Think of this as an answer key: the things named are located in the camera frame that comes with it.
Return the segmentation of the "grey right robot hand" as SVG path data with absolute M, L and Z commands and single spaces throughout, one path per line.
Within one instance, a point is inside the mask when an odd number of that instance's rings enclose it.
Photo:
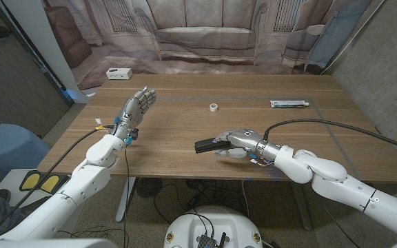
M 281 147 L 263 139 L 257 132 L 247 129 L 233 130 L 219 134 L 215 142 L 228 141 L 234 148 L 216 152 L 217 156 L 243 158 L 248 154 L 257 154 L 269 161 L 274 161 Z

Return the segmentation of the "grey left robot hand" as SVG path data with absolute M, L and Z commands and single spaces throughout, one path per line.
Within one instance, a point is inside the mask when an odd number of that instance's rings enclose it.
M 125 141 L 133 129 L 143 120 L 144 114 L 156 102 L 155 90 L 147 86 L 129 98 L 114 120 L 112 135 Z

